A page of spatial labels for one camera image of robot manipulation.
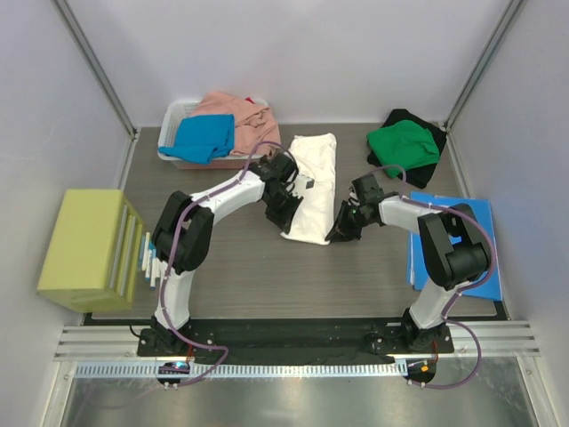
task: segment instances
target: folded white shirt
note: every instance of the folded white shirt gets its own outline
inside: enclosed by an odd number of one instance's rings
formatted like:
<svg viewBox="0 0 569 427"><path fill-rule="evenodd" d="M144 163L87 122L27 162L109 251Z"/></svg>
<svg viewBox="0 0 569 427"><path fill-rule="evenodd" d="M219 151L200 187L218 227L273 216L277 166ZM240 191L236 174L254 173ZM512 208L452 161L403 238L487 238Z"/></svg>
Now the folded white shirt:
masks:
<svg viewBox="0 0 569 427"><path fill-rule="evenodd" d="M299 167L294 192L304 199L294 214L291 231L281 236L328 245L325 238L334 222L336 137L331 133L295 136L290 151Z"/></svg>

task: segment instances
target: green shirt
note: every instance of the green shirt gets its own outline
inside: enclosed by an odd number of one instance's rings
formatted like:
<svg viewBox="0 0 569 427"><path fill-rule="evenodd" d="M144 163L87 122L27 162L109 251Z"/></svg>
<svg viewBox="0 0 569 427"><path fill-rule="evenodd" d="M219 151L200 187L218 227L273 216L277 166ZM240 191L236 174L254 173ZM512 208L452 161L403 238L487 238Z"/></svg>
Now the green shirt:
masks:
<svg viewBox="0 0 569 427"><path fill-rule="evenodd" d="M411 120L402 120L367 134L367 141L382 165L400 165L406 171L432 165L440 158L433 135ZM396 168L385 171L390 178L399 175Z"/></svg>

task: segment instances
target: clothing tag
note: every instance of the clothing tag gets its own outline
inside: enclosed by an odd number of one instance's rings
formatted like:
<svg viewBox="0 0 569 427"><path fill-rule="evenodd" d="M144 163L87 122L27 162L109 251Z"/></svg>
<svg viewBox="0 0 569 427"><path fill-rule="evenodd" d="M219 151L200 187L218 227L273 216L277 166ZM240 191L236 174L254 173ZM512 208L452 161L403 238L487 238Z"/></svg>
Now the clothing tag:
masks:
<svg viewBox="0 0 569 427"><path fill-rule="evenodd" d="M294 180L293 193L296 196L301 197L307 190L314 188L314 184L315 181L313 178L299 173L296 180Z"/></svg>

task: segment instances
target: gray table surface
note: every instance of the gray table surface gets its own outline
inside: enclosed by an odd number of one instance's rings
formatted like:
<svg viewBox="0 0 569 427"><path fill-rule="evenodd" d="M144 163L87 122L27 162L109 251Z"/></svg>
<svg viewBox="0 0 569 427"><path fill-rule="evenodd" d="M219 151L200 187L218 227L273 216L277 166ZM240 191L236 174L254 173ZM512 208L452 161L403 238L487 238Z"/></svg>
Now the gray table surface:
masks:
<svg viewBox="0 0 569 427"><path fill-rule="evenodd" d="M283 144L294 135L333 133L336 152L336 211L351 181L370 171L365 136L378 124L281 125ZM167 198L208 189L236 171L185 171L156 155L159 128L144 128L134 151L124 193L152 231ZM385 190L400 190L399 180L377 174ZM405 192L417 190L405 185ZM424 190L459 196L446 149ZM210 253L197 270L190 296L193 318L333 318L400 316L419 295L405 283L407 233L371 226L360 241L317 246L285 240L265 219L265 205L248 205L219 222ZM137 279L133 310L96 313L94 318L149 318L157 291ZM462 297L452 315L494 315L491 301Z"/></svg>

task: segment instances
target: pile of clothes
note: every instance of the pile of clothes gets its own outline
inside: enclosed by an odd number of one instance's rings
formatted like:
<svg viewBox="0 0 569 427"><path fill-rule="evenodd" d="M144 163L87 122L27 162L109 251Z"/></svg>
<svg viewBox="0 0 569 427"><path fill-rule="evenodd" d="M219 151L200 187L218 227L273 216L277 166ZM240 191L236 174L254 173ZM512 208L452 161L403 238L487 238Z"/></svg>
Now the pile of clothes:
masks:
<svg viewBox="0 0 569 427"><path fill-rule="evenodd" d="M166 156L209 165L216 157L246 156L257 142L281 143L271 109L252 99L223 92L210 92L188 118L184 118L173 147L160 147ZM257 154L270 154L274 147L260 146Z"/></svg>
<svg viewBox="0 0 569 427"><path fill-rule="evenodd" d="M394 109L385 124L367 134L372 152L370 165L401 165L407 182L419 189L427 187L446 145L446 132L414 116L406 109ZM402 179L395 168L386 169L390 178Z"/></svg>

